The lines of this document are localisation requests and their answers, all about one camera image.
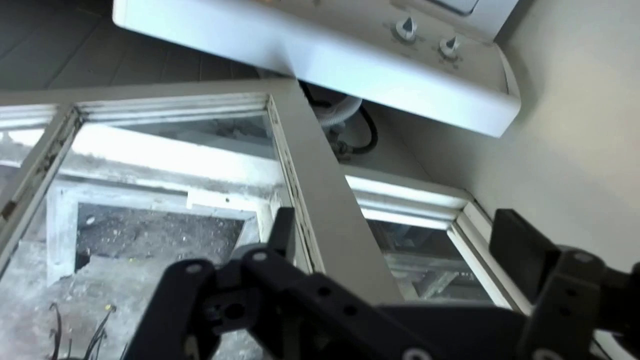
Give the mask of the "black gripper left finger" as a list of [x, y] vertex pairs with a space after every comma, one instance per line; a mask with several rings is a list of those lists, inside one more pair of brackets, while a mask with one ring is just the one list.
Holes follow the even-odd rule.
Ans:
[[373, 305], [290, 261], [294, 211], [270, 238], [217, 265], [171, 263], [124, 360], [211, 360], [244, 329], [274, 360], [517, 360], [521, 316], [495, 305]]

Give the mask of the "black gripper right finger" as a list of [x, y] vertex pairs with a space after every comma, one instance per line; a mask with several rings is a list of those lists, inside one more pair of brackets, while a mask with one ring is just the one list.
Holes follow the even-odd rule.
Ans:
[[559, 246], [523, 213], [495, 213], [491, 253], [533, 304], [519, 344], [529, 360], [597, 360], [597, 329], [640, 351], [640, 272], [610, 267], [592, 251]]

